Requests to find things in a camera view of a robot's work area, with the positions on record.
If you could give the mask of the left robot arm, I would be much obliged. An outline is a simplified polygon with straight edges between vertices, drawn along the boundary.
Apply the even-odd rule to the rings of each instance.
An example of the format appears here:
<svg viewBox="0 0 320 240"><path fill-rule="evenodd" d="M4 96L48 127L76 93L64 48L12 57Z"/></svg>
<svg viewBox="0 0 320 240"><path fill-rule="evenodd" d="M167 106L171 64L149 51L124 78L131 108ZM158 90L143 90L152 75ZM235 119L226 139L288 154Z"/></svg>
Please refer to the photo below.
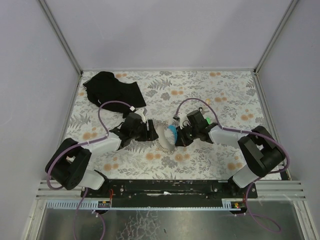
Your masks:
<svg viewBox="0 0 320 240"><path fill-rule="evenodd" d="M129 113L119 127L101 138L82 143L66 138L45 167L47 185L54 190L75 187L99 190L107 178L98 171L87 169L91 159L121 150L131 141L149 142L158 138L153 120L145 120L141 113Z"/></svg>

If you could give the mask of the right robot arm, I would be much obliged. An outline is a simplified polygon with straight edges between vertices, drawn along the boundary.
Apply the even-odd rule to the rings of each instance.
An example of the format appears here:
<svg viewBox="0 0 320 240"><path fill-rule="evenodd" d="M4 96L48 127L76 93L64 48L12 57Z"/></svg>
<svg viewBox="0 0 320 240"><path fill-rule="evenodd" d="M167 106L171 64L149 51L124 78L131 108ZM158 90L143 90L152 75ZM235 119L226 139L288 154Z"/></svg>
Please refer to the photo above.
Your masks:
<svg viewBox="0 0 320 240"><path fill-rule="evenodd" d="M223 144L240 149L245 165L230 181L241 189L270 174L286 158L279 143L261 125L251 131L227 128L218 122L209 123L200 110L176 114L173 119L179 122L176 127L177 147L187 147L199 139L209 144Z"/></svg>

